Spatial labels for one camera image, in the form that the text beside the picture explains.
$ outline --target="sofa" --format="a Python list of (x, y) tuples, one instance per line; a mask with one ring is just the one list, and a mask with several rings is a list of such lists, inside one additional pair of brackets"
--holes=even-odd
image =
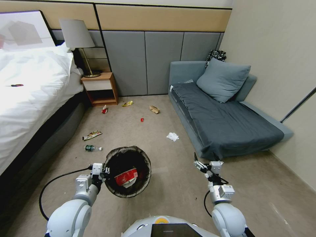
[(222, 160), (268, 150), (293, 135), (282, 123), (244, 101), (257, 81), (255, 76), (249, 74), (240, 90), (220, 103), (196, 85), (204, 72), (205, 61), (171, 62), (168, 92), (199, 157)]

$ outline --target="robot screen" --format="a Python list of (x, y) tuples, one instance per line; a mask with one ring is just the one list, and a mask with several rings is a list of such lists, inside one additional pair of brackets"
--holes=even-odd
[(153, 224), (150, 237), (159, 236), (182, 236), (182, 237), (198, 237), (201, 236), (193, 230), (188, 224)]

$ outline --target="crumpled tissue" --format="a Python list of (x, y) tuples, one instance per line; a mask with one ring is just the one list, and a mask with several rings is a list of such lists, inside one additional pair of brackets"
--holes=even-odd
[(169, 133), (168, 136), (166, 136), (166, 138), (169, 138), (175, 142), (176, 140), (179, 139), (179, 136), (175, 133)]

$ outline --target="wooden wall trim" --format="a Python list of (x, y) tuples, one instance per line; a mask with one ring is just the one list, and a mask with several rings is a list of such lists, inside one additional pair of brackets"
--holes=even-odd
[(96, 4), (103, 30), (224, 32), (231, 10)]

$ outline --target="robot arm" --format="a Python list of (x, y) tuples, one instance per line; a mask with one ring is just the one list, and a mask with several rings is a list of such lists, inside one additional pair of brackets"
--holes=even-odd
[(91, 207), (110, 169), (94, 163), (90, 175), (76, 178), (76, 193), (71, 201), (57, 208), (47, 223), (45, 237), (82, 237), (91, 217)]
[(222, 237), (254, 236), (246, 225), (242, 212), (231, 205), (231, 198), (235, 194), (233, 186), (220, 177), (222, 161), (211, 161), (203, 164), (195, 154), (194, 165), (204, 173), (208, 179), (209, 194), (214, 204), (212, 211), (213, 222)]

